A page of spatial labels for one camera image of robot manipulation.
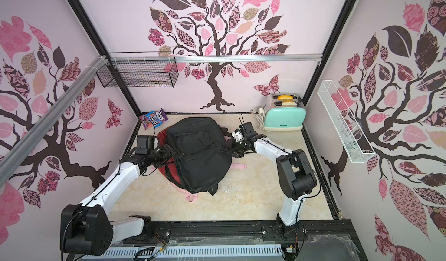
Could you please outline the pink backpack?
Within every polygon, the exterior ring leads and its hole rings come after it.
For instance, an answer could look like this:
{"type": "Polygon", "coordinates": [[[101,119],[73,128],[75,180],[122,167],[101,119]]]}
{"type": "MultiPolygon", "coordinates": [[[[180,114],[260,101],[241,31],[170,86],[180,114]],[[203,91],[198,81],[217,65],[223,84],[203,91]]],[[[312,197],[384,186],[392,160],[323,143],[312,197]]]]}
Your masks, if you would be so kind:
{"type": "Polygon", "coordinates": [[[175,165],[184,189],[214,195],[232,165],[230,139],[189,134],[176,141],[175,165]]]}

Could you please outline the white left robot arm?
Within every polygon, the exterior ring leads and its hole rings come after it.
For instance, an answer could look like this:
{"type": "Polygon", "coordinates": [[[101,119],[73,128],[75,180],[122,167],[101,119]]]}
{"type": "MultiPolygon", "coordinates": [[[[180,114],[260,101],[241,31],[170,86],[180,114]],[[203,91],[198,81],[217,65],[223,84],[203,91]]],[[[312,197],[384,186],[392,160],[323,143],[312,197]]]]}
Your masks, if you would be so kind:
{"type": "Polygon", "coordinates": [[[61,252],[101,256],[111,245],[128,238],[150,238],[154,232],[150,217],[135,215],[122,221],[110,221],[108,214],[148,167],[161,168],[174,154],[168,145],[157,149],[133,148],[119,160],[116,170],[96,191],[77,205],[67,205],[60,219],[61,252]]]}

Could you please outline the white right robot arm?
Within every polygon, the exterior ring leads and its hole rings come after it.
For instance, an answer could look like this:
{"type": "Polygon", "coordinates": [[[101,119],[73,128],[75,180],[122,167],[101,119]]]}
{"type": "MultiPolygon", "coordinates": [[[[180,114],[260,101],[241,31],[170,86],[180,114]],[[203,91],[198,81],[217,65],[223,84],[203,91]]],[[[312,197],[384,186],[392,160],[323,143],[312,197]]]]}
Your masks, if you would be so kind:
{"type": "Polygon", "coordinates": [[[286,227],[296,225],[305,200],[311,197],[318,183],[305,152],[302,149],[292,151],[281,147],[256,132],[242,133],[236,130],[231,134],[231,142],[231,152],[235,158],[255,153],[276,164],[279,185],[285,195],[279,218],[286,227]]]}

